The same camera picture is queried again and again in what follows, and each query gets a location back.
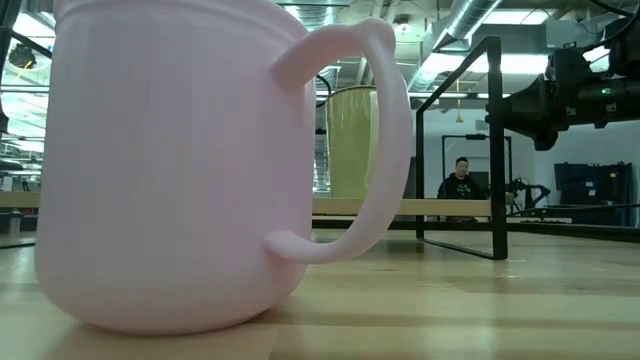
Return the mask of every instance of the hair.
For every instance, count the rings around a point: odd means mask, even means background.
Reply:
[[[464,157],[464,156],[463,156],[463,157],[458,158],[458,159],[456,160],[456,166],[457,166],[459,163],[463,162],[463,161],[464,161],[464,162],[466,162],[467,164],[469,163],[469,159],[467,159],[466,157]]]

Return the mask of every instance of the black shirt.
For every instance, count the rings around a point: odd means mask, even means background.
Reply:
[[[469,176],[460,180],[451,174],[438,189],[438,199],[485,200],[480,186]]]

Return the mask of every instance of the black metal frame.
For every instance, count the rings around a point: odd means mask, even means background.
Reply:
[[[433,95],[418,109],[416,116],[416,198],[424,199],[424,112],[435,103],[454,82],[483,54],[487,54],[489,72],[489,104],[487,119],[489,120],[489,157],[491,161],[491,231],[493,236],[493,252],[491,254],[428,240],[424,236],[424,216],[416,216],[416,237],[419,241],[476,255],[485,259],[505,260],[509,255],[507,240],[507,215],[505,204],[505,169],[504,169],[504,119],[502,101],[502,43],[500,38],[487,37],[464,59],[460,67],[453,71]]]

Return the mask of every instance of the yellow curtain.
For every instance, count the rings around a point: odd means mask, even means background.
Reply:
[[[375,87],[353,87],[329,97],[327,130],[331,196],[366,197],[378,139]]]

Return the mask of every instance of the man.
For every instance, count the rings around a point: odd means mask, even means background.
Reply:
[[[469,160],[456,160],[456,172],[442,182],[438,189],[438,199],[485,200],[480,186],[469,177]]]

